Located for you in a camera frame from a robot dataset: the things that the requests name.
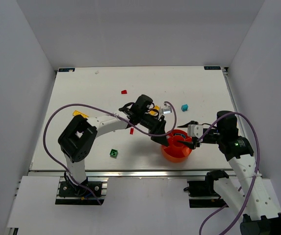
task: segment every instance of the green block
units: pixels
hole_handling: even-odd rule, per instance
[[[116,158],[119,152],[116,149],[111,149],[110,156]]]

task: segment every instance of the yellow block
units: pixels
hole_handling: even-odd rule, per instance
[[[157,110],[159,111],[159,110],[160,110],[160,107],[157,106],[157,105],[155,105],[154,109],[157,109]],[[149,114],[151,114],[152,116],[158,115],[158,113],[155,112],[155,111],[150,111]]]
[[[83,113],[81,113],[80,111],[75,110],[75,111],[73,112],[73,116],[76,116],[76,115],[82,115],[84,118],[88,118],[88,117],[89,117],[88,115],[83,114]]]

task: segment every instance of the white panel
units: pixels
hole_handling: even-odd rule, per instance
[[[0,0],[0,235],[27,174],[54,82],[15,0]]]
[[[189,208],[185,179],[110,178],[102,206],[55,205],[59,177],[24,177],[8,227],[19,235],[197,235],[216,209]],[[206,223],[203,234],[218,234],[234,219],[224,209]],[[240,235],[234,226],[227,235]]]
[[[263,0],[18,0],[58,67],[228,66]]]
[[[122,90],[127,90],[128,94],[121,94]],[[233,110],[221,70],[204,70],[203,67],[76,68],[75,72],[57,74],[46,121],[55,110],[69,103],[84,103],[115,112],[126,103],[135,102],[141,94],[151,97],[156,105],[162,105],[165,100],[173,103],[178,125],[191,120],[213,122],[218,111]],[[187,112],[181,111],[183,104],[188,104]],[[66,160],[57,139],[73,118],[74,110],[90,117],[103,115],[88,108],[72,107],[55,116],[47,142],[49,150],[62,162]],[[167,114],[166,121],[168,131],[174,124],[173,114]],[[116,159],[109,156],[112,148],[119,151]],[[160,145],[150,137],[136,130],[130,135],[129,129],[98,137],[85,165],[86,170],[230,169],[217,145],[203,144],[193,150],[187,161],[175,164],[162,156]],[[42,136],[34,153],[32,170],[63,170],[45,153]]]
[[[271,179],[281,203],[281,1],[265,1],[232,62],[230,76],[239,111],[257,130],[259,169]]]

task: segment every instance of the blue cube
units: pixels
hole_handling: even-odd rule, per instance
[[[183,105],[181,106],[181,110],[182,110],[183,112],[187,111],[187,110],[188,110],[188,105],[187,105],[187,104],[183,104]]]

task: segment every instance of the wall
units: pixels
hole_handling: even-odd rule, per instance
[[[53,82],[53,69],[16,1],[0,0],[0,235],[28,171]]]
[[[263,0],[18,0],[55,69],[228,66]]]
[[[230,84],[257,130],[260,170],[281,204],[281,1],[265,1],[230,66]]]

